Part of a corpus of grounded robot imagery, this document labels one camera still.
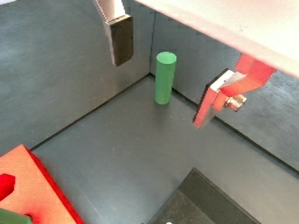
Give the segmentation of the gripper right finger with red mount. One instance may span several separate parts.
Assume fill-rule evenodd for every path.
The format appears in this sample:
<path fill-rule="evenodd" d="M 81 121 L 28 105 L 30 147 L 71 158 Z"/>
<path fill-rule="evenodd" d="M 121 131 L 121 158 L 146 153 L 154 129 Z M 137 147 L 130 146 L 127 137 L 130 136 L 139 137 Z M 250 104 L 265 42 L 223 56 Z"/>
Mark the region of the gripper right finger with red mount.
<path fill-rule="evenodd" d="M 201 129 L 223 108 L 238 112 L 247 101 L 245 93 L 262 88 L 275 71 L 265 62 L 242 53 L 235 70 L 226 69 L 207 85 L 194 125 Z"/>

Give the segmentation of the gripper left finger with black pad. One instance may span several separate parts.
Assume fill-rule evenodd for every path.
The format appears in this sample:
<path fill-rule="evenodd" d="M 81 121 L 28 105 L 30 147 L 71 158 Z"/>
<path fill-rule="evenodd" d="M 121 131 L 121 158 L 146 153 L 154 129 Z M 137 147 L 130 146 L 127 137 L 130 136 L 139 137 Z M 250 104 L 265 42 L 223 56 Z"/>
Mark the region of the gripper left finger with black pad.
<path fill-rule="evenodd" d="M 93 0 L 102 16 L 113 64 L 119 67 L 134 56 L 134 18 L 122 0 Z"/>

